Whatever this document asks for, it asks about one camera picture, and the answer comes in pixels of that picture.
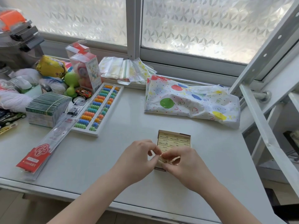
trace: green balloon print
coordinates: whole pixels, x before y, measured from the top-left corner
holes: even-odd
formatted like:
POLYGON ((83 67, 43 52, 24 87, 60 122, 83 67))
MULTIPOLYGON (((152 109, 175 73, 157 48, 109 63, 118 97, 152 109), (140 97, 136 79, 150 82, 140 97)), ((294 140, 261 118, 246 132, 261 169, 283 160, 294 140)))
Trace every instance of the green balloon print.
POLYGON ((164 98, 160 101, 160 105, 164 108, 171 108, 174 106, 174 101, 170 98, 164 98))

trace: hand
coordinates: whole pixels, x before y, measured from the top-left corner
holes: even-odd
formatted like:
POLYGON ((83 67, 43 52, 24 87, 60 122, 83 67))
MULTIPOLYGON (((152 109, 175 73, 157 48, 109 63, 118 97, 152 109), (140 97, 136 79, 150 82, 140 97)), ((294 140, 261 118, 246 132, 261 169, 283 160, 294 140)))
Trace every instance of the hand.
POLYGON ((217 181, 193 148, 187 146, 174 147, 162 154, 162 157, 167 160, 173 160, 178 156, 180 158, 174 160, 172 164, 163 163, 162 167, 188 189, 202 194, 217 181))
POLYGON ((161 154, 159 147, 151 140, 134 141, 125 149, 112 170, 117 172, 117 176, 124 178, 125 184, 129 186, 151 173, 161 154), (148 160, 147 155, 152 156, 151 150, 156 155, 148 160))

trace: patterned window glass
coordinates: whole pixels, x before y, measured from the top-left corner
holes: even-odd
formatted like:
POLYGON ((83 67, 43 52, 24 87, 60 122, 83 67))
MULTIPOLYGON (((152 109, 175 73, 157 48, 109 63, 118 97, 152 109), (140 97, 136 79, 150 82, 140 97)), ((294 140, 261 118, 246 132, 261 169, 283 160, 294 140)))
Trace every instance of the patterned window glass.
POLYGON ((293 0, 144 0, 143 47, 249 63, 293 0))
POLYGON ((40 31, 126 46, 126 0, 0 0, 40 31))

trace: tile floor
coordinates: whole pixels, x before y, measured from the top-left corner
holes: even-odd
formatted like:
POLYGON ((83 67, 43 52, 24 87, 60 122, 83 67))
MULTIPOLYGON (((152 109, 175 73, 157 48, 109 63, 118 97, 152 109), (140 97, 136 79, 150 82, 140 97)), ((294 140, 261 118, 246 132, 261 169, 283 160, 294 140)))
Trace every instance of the tile floor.
MULTIPOLYGON (((293 189, 286 184, 263 180, 266 188, 272 188, 280 202, 283 204, 299 203, 293 189)), ((69 203, 51 199, 36 200, 29 196, 30 200, 23 199, 23 194, 0 190, 0 224, 45 224, 60 212, 69 203)), ((131 215, 105 211, 97 224, 163 224, 131 215)))

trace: abacus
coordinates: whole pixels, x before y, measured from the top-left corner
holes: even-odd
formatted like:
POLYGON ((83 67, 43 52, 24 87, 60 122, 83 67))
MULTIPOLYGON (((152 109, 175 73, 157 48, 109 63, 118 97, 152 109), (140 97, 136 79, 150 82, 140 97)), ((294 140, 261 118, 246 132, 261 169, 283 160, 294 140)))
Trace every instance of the abacus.
POLYGON ((98 137, 123 89, 124 86, 121 85, 103 83, 90 98, 81 115, 78 115, 79 120, 72 131, 98 137))

